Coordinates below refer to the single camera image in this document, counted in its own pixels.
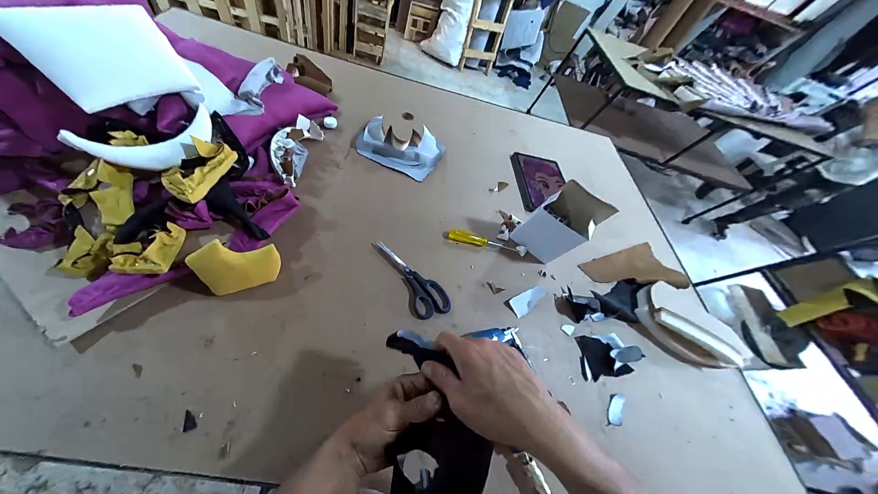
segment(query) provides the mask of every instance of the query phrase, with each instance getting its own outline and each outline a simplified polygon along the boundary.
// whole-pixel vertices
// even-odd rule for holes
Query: scissors
[[[396,254],[388,249],[383,243],[375,242],[375,246],[381,249],[387,257],[393,261],[396,267],[406,276],[406,283],[412,288],[414,298],[411,310],[418,319],[429,319],[434,312],[446,314],[451,310],[451,299],[445,290],[433,280],[425,280],[418,272],[408,267]]]

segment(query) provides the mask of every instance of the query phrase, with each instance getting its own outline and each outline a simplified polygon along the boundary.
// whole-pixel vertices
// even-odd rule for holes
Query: screwdriver handle
[[[449,230],[448,239],[455,242],[468,243],[469,245],[475,245],[477,247],[485,247],[486,245],[488,245],[487,238],[461,229]]]

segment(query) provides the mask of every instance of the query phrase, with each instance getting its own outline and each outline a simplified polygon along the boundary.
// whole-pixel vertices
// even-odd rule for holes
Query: forearm
[[[569,416],[551,422],[533,451],[571,494],[641,494],[640,484]]]
[[[363,466],[353,448],[330,437],[314,457],[286,481],[277,494],[354,494],[363,479]]]

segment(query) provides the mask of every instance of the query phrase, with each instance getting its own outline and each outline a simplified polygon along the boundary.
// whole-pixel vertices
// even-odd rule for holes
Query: person's left hand
[[[350,447],[365,476],[389,467],[385,447],[414,422],[431,419],[442,408],[442,398],[431,391],[423,374],[403,374],[385,383],[381,394],[365,410],[348,419],[335,439]]]

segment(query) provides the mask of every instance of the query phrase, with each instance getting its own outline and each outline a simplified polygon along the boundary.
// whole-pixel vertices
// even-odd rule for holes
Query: scissors blade
[[[379,241],[379,242],[375,242],[375,246],[378,247],[379,249],[381,249],[384,252],[384,254],[387,254],[387,257],[390,258],[391,261],[396,263],[396,265],[400,268],[400,270],[402,270],[404,272],[404,271],[409,269],[408,266],[406,265],[406,263],[402,262],[402,259],[400,259],[399,256],[394,254],[393,251],[388,249],[386,245],[384,245],[383,243],[381,243]]]

